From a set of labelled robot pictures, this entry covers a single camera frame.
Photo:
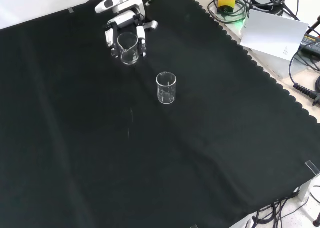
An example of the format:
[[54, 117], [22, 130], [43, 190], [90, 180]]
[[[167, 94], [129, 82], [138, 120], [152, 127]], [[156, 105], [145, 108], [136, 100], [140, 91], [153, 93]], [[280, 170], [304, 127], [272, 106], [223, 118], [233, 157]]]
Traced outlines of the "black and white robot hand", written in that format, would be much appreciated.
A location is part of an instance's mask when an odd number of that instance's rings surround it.
[[155, 30], [158, 22], [145, 22], [145, 16], [132, 10], [125, 11], [111, 19], [105, 26], [106, 42], [115, 58], [123, 54], [133, 55], [132, 62], [147, 54], [146, 32]]

